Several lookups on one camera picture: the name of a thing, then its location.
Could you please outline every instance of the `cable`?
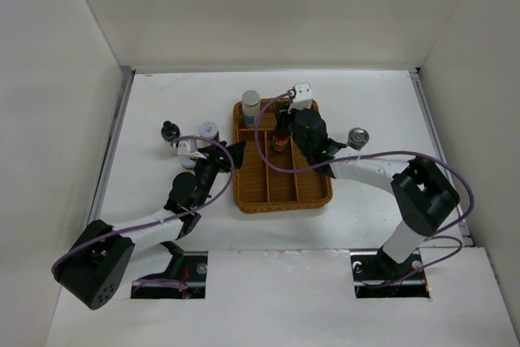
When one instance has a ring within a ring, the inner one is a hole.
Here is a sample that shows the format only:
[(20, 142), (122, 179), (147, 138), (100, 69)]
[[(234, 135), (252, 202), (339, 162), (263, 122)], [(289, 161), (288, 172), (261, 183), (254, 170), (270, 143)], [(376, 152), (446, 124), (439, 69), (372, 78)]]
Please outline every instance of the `cable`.
[(86, 241), (85, 243), (80, 244), (77, 247), (74, 247), (74, 248), (70, 249), (66, 254), (64, 254), (61, 258), (59, 258), (56, 262), (54, 262), (54, 264), (53, 264), (53, 266), (51, 268), (52, 273), (54, 274), (56, 272), (56, 269), (59, 267), (59, 265), (61, 263), (63, 263), (64, 261), (66, 261), (67, 259), (69, 259), (71, 256), (74, 256), (74, 255), (78, 254), (80, 251), (89, 248), (91, 245), (96, 244), (99, 241), (104, 241), (104, 240), (106, 240), (106, 239), (108, 239), (110, 237), (121, 235), (123, 233), (134, 232), (134, 231), (137, 231), (137, 230), (140, 230), (140, 229), (152, 228), (152, 227), (154, 227), (156, 225), (159, 225), (161, 223), (166, 223), (166, 222), (171, 221), (173, 219), (179, 219), (181, 217), (185, 217), (186, 215), (191, 215), (193, 212), (199, 211), (200, 209), (204, 209), (205, 207), (208, 207), (213, 202), (215, 202), (217, 199), (219, 199), (220, 196), (222, 194), (224, 194), (224, 192), (228, 189), (229, 185), (232, 182), (232, 174), (235, 171), (235, 163), (233, 162), (233, 157), (230, 155), (228, 150), (224, 146), (220, 145), (217, 141), (213, 141), (213, 140), (210, 140), (210, 139), (204, 138), (204, 137), (182, 136), (182, 137), (179, 137), (179, 138), (177, 138), (176, 140), (174, 140), (172, 142), (176, 143), (176, 142), (179, 142), (179, 141), (186, 141), (186, 140), (199, 140), (199, 141), (208, 142), (208, 143), (210, 143), (212, 145), (216, 145), (225, 153), (226, 157), (229, 159), (229, 162), (231, 164), (231, 170), (230, 170), (230, 173), (229, 173), (230, 174), (229, 175), (229, 179), (227, 180), (226, 184), (222, 187), (222, 189), (219, 191), (219, 193), (217, 195), (212, 197), (208, 202), (204, 203), (203, 205), (197, 206), (197, 207), (195, 207), (193, 209), (190, 209), (190, 210), (187, 210), (187, 211), (183, 211), (182, 213), (179, 213), (178, 215), (173, 215), (171, 217), (168, 217), (168, 218), (164, 219), (163, 221), (153, 221), (152, 223), (143, 223), (141, 225), (136, 225), (136, 226), (133, 226), (133, 227), (124, 228), (124, 229), (120, 229), (120, 230), (117, 230), (117, 231), (108, 232), (108, 233), (105, 233), (104, 235), (101, 235), (101, 236), (98, 236), (98, 237), (94, 237), (92, 240)]
[(164, 278), (157, 278), (156, 280), (145, 280), (140, 278), (139, 280), (135, 280), (134, 282), (139, 283), (137, 286), (133, 288), (133, 292), (135, 293), (139, 288), (146, 286), (147, 284), (154, 284), (157, 286), (161, 286), (163, 288), (176, 288), (178, 290), (186, 290), (188, 288), (188, 284), (182, 282), (180, 280), (167, 280)]
[(378, 152), (376, 154), (362, 154), (362, 155), (356, 155), (356, 156), (346, 156), (343, 158), (335, 158), (333, 160), (328, 160), (326, 162), (318, 163), (318, 164), (315, 164), (315, 165), (309, 166), (309, 167), (298, 168), (296, 170), (287, 170), (287, 169), (275, 166), (273, 163), (271, 163), (269, 160), (267, 160), (266, 156), (262, 152), (262, 148), (260, 147), (260, 142), (258, 140), (258, 130), (260, 128), (260, 123), (262, 121), (262, 117), (263, 117), (264, 113), (266, 112), (267, 108), (270, 107), (273, 103), (279, 101), (280, 99), (286, 98), (289, 96), (291, 96), (291, 93), (282, 93), (278, 97), (271, 99), (260, 110), (260, 113), (258, 113), (258, 117), (257, 117), (256, 123), (254, 125), (254, 142), (257, 146), (257, 151), (258, 151), (258, 154), (260, 155), (260, 158), (263, 160), (263, 162), (268, 167), (272, 168), (275, 171), (283, 172), (286, 174), (297, 174), (300, 172), (313, 171), (316, 168), (320, 168), (320, 167), (323, 167), (323, 166), (326, 166), (326, 165), (329, 165), (332, 163), (348, 162), (348, 161), (358, 160), (358, 159), (365, 160), (365, 159), (370, 159), (370, 158), (381, 158), (383, 156), (395, 156), (395, 155), (406, 155), (406, 156), (415, 156), (415, 157), (419, 157), (419, 158), (427, 158), (427, 159), (431, 160), (432, 162), (444, 167), (446, 170), (451, 172), (452, 175), (455, 176), (462, 183), (462, 185), (464, 186), (464, 188), (466, 189), (466, 191), (468, 193), (468, 198), (469, 198), (469, 202), (470, 202), (466, 211), (464, 213), (462, 213), (462, 215), (458, 219), (455, 219), (454, 221), (447, 224), (446, 226), (438, 229), (435, 234), (445, 232), (446, 230), (450, 229), (451, 227), (454, 227), (455, 225), (457, 225), (458, 223), (460, 223), (464, 219), (466, 219), (467, 216), (471, 213), (471, 211), (473, 211), (473, 209), (475, 207), (475, 196), (473, 194), (473, 190), (470, 187), (470, 184), (467, 182), (467, 180), (464, 178), (464, 176), (462, 176), (462, 173), (460, 173), (454, 167), (451, 167), (447, 163), (443, 162), (442, 160), (439, 160), (438, 158), (434, 158), (433, 156), (430, 156), (428, 154), (422, 154), (420, 152), (413, 152), (413, 151), (409, 151), (409, 150), (393, 150), (393, 151), (389, 151), (389, 152)]
[(396, 284), (400, 284), (403, 280), (407, 280), (412, 275), (415, 275), (418, 272), (424, 271), (425, 268), (427, 268), (429, 266), (433, 266), (434, 264), (443, 262), (444, 260), (449, 259), (452, 256), (455, 256), (456, 254), (458, 254), (459, 252), (462, 251), (462, 248), (464, 248), (464, 244), (462, 243), (462, 241), (458, 240), (456, 237), (453, 237), (453, 236), (443, 236), (443, 235), (433, 236), (433, 237), (430, 237), (429, 239), (426, 239), (426, 241), (439, 240), (439, 239), (448, 239), (448, 240), (456, 241), (458, 243), (458, 248), (455, 249), (452, 253), (443, 256), (442, 258), (438, 258), (438, 259), (434, 260), (433, 262), (426, 263), (426, 264), (422, 265), (421, 267), (416, 268), (415, 270), (413, 270), (413, 271), (409, 272), (408, 274), (402, 276), (398, 280), (391, 280), (391, 281), (388, 281), (388, 282), (383, 282), (382, 284), (364, 284), (363, 282), (362, 283), (367, 288), (387, 288), (387, 287), (390, 287), (390, 286), (394, 286)]
[[(184, 278), (181, 280), (183, 284), (186, 284), (188, 282), (188, 276), (189, 276), (189, 268), (188, 266), (184, 266)], [(182, 299), (184, 300), (186, 298), (186, 290), (183, 290), (182, 292)]]

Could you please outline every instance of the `white connector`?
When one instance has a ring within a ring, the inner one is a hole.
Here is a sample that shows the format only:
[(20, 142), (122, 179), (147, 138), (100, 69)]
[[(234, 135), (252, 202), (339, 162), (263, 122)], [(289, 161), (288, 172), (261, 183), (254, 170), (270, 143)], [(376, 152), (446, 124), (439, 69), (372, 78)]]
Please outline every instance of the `white connector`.
[(177, 154), (179, 156), (189, 156), (190, 158), (206, 158), (205, 155), (198, 152), (198, 146), (195, 140), (180, 141)]
[(312, 94), (309, 83), (300, 83), (295, 85), (292, 87), (291, 91), (294, 92), (294, 98), (289, 107), (289, 113), (292, 110), (310, 109), (312, 101), (314, 100), (314, 95)]

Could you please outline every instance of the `white cap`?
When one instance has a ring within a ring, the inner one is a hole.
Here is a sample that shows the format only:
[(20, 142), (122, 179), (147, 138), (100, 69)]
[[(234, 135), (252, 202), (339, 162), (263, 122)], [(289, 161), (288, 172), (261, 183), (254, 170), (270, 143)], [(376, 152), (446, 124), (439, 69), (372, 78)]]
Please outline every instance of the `white cap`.
[(180, 165), (187, 170), (192, 170), (197, 165), (197, 162), (183, 154), (180, 156)]
[(254, 89), (250, 89), (242, 94), (242, 104), (255, 106), (260, 102), (260, 94)]
[(219, 132), (219, 127), (215, 122), (205, 122), (198, 128), (198, 134), (204, 138), (215, 138)]

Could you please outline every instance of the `black cap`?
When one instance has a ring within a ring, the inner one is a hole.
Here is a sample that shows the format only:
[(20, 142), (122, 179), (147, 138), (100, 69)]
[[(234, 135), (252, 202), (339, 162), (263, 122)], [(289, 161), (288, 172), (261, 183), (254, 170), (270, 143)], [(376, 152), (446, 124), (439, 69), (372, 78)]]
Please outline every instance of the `black cap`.
[(290, 136), (288, 104), (279, 105), (275, 112), (276, 127), (282, 136)]
[(162, 123), (161, 136), (164, 141), (172, 142), (180, 137), (180, 129), (170, 121), (164, 121)]

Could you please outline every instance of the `tray divider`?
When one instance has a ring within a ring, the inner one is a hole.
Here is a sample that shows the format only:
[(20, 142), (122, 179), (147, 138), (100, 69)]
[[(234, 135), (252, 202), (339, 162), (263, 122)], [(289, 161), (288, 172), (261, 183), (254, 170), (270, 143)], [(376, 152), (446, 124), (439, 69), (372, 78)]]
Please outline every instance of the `tray divider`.
[[(266, 155), (266, 159), (269, 160), (269, 143), (267, 142), (267, 130), (263, 132), (263, 145), (264, 145), (264, 154)], [(271, 202), (271, 191), (269, 191), (269, 166), (267, 164), (263, 164), (266, 168), (266, 191), (267, 191), (267, 202)]]
[[(295, 150), (296, 150), (297, 146), (294, 144), (294, 141), (293, 141), (292, 137), (290, 138), (289, 148), (291, 148), (292, 169), (296, 170)], [(294, 193), (296, 194), (297, 202), (299, 202), (300, 201), (300, 194), (298, 192), (298, 174), (292, 174), (292, 177), (294, 178)]]

